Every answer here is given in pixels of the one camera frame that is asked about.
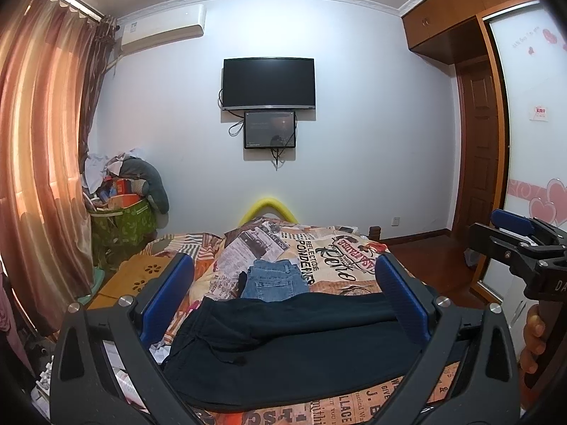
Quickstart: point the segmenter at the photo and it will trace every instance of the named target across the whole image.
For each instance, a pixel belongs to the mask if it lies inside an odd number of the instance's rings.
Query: small wall-mounted monitor
[[[225,59],[223,110],[314,108],[314,59]]]
[[[246,112],[245,148],[295,148],[295,112]]]

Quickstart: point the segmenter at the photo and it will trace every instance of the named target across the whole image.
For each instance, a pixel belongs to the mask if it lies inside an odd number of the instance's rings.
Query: orange striped curtain
[[[0,251],[44,335],[92,285],[78,123],[95,29],[58,0],[25,0],[0,34]]]

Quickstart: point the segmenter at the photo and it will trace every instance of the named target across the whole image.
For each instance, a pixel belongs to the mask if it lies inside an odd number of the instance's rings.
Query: air conditioner
[[[203,36],[205,14],[205,6],[196,4],[168,9],[129,22],[122,35],[122,54]]]

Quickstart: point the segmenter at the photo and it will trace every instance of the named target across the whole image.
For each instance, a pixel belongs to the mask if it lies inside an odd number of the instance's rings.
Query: dark red floor
[[[484,308],[469,291],[474,271],[464,262],[463,248],[449,236],[436,236],[393,245],[390,251],[412,274],[458,306]]]

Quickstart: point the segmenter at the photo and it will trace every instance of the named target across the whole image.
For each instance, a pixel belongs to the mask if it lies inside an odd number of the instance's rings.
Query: black pants
[[[188,404],[237,412],[343,395],[404,375],[420,353],[383,294],[205,298],[165,361]],[[460,359],[463,346],[453,350]]]

